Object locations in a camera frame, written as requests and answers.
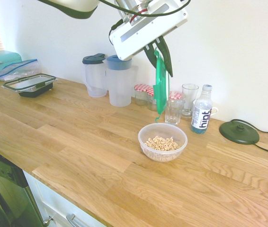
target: clear plastic bowl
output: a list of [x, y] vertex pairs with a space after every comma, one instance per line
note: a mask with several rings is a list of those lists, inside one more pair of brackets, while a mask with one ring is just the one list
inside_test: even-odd
[[[155, 150], [144, 143], [155, 136], [163, 138], [173, 138], [180, 148], [172, 151]], [[157, 162], [169, 162], [176, 159], [184, 150], [188, 143], [187, 135], [180, 128], [167, 123], [154, 123], [144, 126], [138, 133], [140, 146], [146, 156]]]

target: cereal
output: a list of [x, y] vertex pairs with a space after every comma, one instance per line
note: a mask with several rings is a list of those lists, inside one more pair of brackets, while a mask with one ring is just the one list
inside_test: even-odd
[[176, 150], [178, 148], [180, 148], [180, 146], [173, 142], [173, 138], [162, 138], [162, 137], [158, 137], [155, 136], [155, 138], [149, 138], [148, 141], [146, 141], [144, 143], [145, 145], [147, 145], [150, 148], [155, 147], [156, 149], [162, 150], [162, 151], [170, 151], [170, 150]]
[[[164, 139], [158, 136], [155, 136], [155, 138], [153, 139], [149, 138], [148, 141], [146, 141], [144, 144], [152, 149], [159, 150], [159, 151], [173, 151], [173, 150], [177, 150], [180, 148], [180, 146], [173, 141], [173, 138]], [[146, 156], [148, 156], [150, 159], [154, 161], [169, 162], [169, 161], [176, 159], [181, 154], [182, 150], [173, 154], [169, 154], [169, 153], [159, 154], [159, 153], [155, 153], [144, 148], [143, 152], [145, 153]]]

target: mug handle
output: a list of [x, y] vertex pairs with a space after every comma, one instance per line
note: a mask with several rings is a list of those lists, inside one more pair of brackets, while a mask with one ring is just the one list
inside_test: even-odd
[[213, 110], [216, 110], [216, 112], [214, 112], [214, 113], [211, 112], [211, 115], [210, 115], [210, 116], [213, 116], [214, 114], [217, 114], [217, 112], [218, 112], [218, 108], [216, 108], [216, 107], [212, 107], [212, 111], [213, 111]]

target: red checkered lid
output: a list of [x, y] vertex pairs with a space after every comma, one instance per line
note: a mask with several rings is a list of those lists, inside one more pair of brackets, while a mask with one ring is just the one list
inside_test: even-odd
[[147, 94], [150, 95], [150, 96], [154, 96], [154, 89], [152, 87], [149, 87], [147, 89]]
[[141, 91], [141, 92], [147, 91], [148, 88], [150, 88], [150, 86], [146, 84], [137, 84], [134, 86], [135, 91]]
[[182, 93], [178, 91], [170, 91], [169, 99], [180, 99], [182, 97]]

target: dark lid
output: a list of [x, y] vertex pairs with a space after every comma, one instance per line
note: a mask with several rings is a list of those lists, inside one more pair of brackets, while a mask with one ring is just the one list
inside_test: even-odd
[[92, 56], [87, 56], [82, 59], [82, 63], [86, 65], [101, 64], [102, 61], [106, 59], [103, 53], [98, 53]]
[[237, 121], [225, 122], [219, 127], [219, 132], [235, 143], [255, 144], [259, 135], [255, 129]]
[[38, 90], [56, 80], [56, 77], [47, 74], [36, 74], [4, 83], [3, 86], [16, 92]]

